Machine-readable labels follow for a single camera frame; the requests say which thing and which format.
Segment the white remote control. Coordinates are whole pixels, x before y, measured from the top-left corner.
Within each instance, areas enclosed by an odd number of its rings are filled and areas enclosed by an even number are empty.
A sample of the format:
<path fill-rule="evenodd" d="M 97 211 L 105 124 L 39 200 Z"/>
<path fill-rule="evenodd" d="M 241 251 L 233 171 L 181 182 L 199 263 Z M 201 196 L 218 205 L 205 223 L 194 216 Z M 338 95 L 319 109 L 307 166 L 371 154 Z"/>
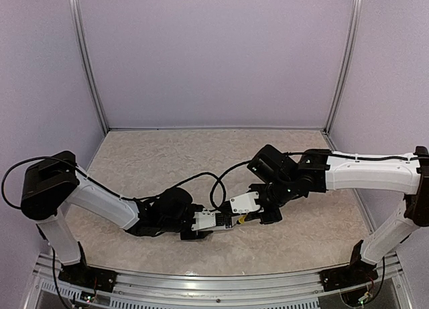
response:
<path fill-rule="evenodd" d="M 234 227 L 233 218 L 229 215 L 217 212 L 215 214 L 215 226 L 211 229 L 213 232 L 230 231 Z"/>

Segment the yellow handled screwdriver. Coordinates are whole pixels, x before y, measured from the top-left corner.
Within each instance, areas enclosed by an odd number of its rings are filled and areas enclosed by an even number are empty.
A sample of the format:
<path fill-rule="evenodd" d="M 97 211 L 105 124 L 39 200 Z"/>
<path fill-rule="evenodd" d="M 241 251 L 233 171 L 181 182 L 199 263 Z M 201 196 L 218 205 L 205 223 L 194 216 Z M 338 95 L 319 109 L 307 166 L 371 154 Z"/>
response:
<path fill-rule="evenodd" d="M 237 224 L 238 225 L 244 224 L 245 221 L 246 221 L 246 218 L 247 218 L 247 215 L 243 215 L 243 216 L 239 217 L 238 220 L 237 220 Z"/>

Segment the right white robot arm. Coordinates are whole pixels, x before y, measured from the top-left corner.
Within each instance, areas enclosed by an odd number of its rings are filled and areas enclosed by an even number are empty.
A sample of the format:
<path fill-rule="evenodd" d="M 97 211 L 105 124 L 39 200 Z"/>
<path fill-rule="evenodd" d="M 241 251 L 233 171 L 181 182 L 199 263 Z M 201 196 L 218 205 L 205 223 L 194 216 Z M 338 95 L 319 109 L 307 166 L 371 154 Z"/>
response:
<path fill-rule="evenodd" d="M 311 192 L 367 189 L 400 192 L 397 210 L 369 237 L 358 243 L 357 258 L 343 270 L 343 279 L 358 284 L 375 265 L 419 228 L 428 226 L 428 150 L 396 156 L 360 155 L 307 149 L 282 153 L 266 145 L 248 163 L 248 169 L 263 181 L 261 205 L 265 211 L 306 197 Z"/>

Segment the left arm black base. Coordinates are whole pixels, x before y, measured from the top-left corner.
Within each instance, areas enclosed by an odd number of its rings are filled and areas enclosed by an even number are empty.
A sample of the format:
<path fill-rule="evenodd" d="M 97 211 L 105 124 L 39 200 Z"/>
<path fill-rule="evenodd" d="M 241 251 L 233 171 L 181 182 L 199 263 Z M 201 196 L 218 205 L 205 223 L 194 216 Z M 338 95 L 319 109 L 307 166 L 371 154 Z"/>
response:
<path fill-rule="evenodd" d="M 73 265 L 62 264 L 58 275 L 59 280 L 96 291 L 112 293 L 118 273 L 110 269 L 89 266 L 80 242 L 78 242 L 78 246 L 80 261 Z"/>

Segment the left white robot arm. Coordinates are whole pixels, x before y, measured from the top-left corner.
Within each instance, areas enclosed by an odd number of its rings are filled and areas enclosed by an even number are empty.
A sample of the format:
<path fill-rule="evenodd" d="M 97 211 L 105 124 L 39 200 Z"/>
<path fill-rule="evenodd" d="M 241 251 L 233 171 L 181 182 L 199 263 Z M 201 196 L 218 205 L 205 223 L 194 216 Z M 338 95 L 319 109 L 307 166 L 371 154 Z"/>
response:
<path fill-rule="evenodd" d="M 214 213 L 194 204 L 182 188 L 169 188 L 145 201 L 126 198 L 88 177 L 70 151 L 42 159 L 25 171 L 21 211 L 36 222 L 68 275 L 82 286 L 93 280 L 94 271 L 84 263 L 84 251 L 62 214 L 63 204 L 103 217 L 136 237 L 180 233 L 199 239 L 200 230 L 215 223 Z"/>

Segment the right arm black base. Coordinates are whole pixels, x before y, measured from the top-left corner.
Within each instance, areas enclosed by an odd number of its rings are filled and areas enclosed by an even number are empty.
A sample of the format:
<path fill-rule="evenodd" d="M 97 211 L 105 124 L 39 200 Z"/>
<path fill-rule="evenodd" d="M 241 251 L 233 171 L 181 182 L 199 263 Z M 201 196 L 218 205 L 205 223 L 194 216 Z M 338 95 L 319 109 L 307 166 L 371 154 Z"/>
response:
<path fill-rule="evenodd" d="M 325 269 L 319 273 L 320 281 L 325 292 L 357 286 L 378 278 L 376 264 L 369 264 L 361 259 L 360 240 L 351 253 L 350 263 L 344 266 Z"/>

